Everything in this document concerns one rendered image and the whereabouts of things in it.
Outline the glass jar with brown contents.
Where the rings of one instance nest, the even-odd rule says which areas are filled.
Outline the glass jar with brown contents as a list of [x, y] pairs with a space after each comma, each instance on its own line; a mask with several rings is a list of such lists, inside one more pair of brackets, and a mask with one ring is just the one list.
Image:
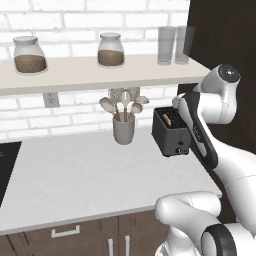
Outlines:
[[125, 62], [121, 35], [115, 32], [100, 34], [98, 64], [105, 67], [119, 67]]
[[35, 36], [18, 36], [13, 39], [16, 70], [23, 74], [35, 74], [47, 69], [45, 54]]

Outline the black hob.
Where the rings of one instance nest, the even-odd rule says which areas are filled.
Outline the black hob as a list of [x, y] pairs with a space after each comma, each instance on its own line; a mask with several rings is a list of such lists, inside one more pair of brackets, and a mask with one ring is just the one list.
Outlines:
[[19, 153], [22, 142], [0, 143], [0, 206]]

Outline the beige wall shelf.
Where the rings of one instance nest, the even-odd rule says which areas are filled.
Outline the beige wall shelf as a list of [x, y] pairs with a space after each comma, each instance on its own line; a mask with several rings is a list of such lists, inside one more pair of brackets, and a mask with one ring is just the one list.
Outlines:
[[52, 58], [40, 74], [18, 74], [12, 61], [0, 63], [0, 96], [114, 89], [200, 82], [210, 70], [190, 59], [186, 65], [157, 64], [156, 55], [128, 55], [122, 67], [100, 67], [95, 57]]

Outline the pale wooden-handled spatula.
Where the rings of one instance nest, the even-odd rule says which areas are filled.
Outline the pale wooden-handled spatula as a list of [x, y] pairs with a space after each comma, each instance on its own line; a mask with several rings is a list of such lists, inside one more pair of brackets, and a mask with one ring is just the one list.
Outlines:
[[127, 106], [130, 102], [131, 99], [131, 94], [128, 90], [124, 90], [121, 93], [121, 102], [123, 104], [124, 107], [124, 121], [127, 121]]

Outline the dark brown tall cabinet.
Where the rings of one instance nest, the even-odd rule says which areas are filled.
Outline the dark brown tall cabinet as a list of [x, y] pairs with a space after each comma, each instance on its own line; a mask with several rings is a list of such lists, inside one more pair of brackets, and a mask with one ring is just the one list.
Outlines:
[[209, 126], [220, 164], [207, 172], [223, 193], [219, 220], [256, 225], [256, 0], [191, 0], [187, 24], [193, 60], [240, 73], [234, 119]]

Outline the grey utensil pot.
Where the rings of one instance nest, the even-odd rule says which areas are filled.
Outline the grey utensil pot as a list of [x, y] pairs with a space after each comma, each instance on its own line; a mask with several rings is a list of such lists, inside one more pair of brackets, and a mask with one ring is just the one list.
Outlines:
[[113, 136], [117, 143], [128, 145], [132, 142], [135, 130], [135, 116], [132, 115], [127, 122], [124, 121], [124, 113], [120, 113], [120, 121], [113, 119]]

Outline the brown drawer front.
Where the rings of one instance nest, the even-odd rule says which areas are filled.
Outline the brown drawer front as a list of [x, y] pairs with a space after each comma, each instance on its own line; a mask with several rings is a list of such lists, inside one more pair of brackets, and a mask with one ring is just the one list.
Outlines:
[[[80, 226], [77, 235], [51, 237], [52, 229], [61, 231]], [[118, 256], [118, 221], [103, 218], [51, 228], [21, 231], [6, 236], [15, 256], [109, 256], [108, 239], [114, 242], [114, 256]]]

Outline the dark grey toaster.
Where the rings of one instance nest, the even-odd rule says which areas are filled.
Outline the dark grey toaster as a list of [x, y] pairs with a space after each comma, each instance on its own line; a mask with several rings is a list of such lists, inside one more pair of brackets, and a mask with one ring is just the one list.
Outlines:
[[[163, 114], [167, 114], [172, 121], [172, 126], [169, 126]], [[154, 109], [153, 124], [151, 132], [156, 144], [161, 153], [165, 157], [175, 155], [187, 155], [191, 144], [191, 135], [180, 117], [178, 110], [174, 107], [159, 107]], [[181, 153], [178, 154], [176, 149], [180, 148]]]

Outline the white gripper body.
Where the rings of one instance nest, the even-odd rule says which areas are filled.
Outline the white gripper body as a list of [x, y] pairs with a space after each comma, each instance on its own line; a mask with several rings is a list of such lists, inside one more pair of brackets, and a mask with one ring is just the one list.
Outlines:
[[178, 109], [179, 107], [179, 101], [180, 99], [185, 95], [185, 93], [181, 93], [179, 95], [177, 95], [176, 97], [174, 97], [172, 99], [172, 106], [175, 108], [175, 109]]

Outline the brown cupboard door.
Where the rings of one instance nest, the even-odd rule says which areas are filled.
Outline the brown cupboard door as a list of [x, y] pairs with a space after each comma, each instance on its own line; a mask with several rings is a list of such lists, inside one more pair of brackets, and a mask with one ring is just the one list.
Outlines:
[[121, 215], [118, 219], [118, 256], [125, 256], [126, 235], [130, 235], [130, 256], [155, 256], [167, 238], [169, 227], [155, 218], [154, 210]]

